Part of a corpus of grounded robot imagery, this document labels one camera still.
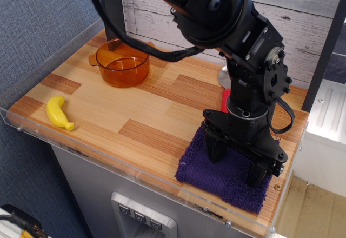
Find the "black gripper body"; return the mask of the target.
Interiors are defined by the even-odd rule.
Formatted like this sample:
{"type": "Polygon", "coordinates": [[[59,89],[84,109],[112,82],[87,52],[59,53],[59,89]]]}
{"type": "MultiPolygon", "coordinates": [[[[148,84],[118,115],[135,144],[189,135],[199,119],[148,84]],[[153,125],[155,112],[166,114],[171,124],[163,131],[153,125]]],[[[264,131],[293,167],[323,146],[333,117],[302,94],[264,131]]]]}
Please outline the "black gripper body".
{"type": "Polygon", "coordinates": [[[288,104],[279,98],[271,105],[260,107],[255,113],[249,113],[228,102],[228,112],[206,109],[203,111],[204,133],[211,128],[223,135],[227,148],[233,148],[247,157],[251,162],[268,161],[271,175],[280,176],[288,155],[271,136],[288,131],[288,127],[275,129],[271,125],[275,106],[280,105],[288,111],[288,104]]]}

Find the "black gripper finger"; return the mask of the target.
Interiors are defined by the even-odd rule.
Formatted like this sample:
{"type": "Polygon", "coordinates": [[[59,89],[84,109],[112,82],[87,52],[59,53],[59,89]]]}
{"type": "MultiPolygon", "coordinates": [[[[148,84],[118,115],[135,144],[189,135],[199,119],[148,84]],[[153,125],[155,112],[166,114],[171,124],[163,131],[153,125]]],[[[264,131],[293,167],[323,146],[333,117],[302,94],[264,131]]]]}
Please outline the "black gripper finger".
{"type": "Polygon", "coordinates": [[[227,144],[223,135],[211,128],[206,128],[204,139],[207,147],[208,158],[212,163],[220,161],[226,153],[227,144]]]}
{"type": "Polygon", "coordinates": [[[250,187],[260,185],[266,176],[271,175],[271,164],[268,161],[252,162],[246,184],[250,187]]]}

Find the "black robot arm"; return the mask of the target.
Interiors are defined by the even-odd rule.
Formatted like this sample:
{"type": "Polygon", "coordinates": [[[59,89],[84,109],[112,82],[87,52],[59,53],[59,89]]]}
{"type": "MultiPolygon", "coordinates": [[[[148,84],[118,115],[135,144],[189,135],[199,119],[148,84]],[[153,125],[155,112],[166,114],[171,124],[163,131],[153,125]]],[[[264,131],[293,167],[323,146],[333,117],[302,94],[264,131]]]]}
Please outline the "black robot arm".
{"type": "Polygon", "coordinates": [[[184,38],[196,47],[216,49],[227,60],[231,80],[226,111],[206,109],[205,142],[216,162],[232,147],[252,162],[247,184],[282,173],[287,154],[272,138],[285,129],[272,124],[275,107],[290,116],[283,100],[291,78],[284,64],[283,38],[254,7],[252,0],[164,0],[175,10],[184,38]]]}

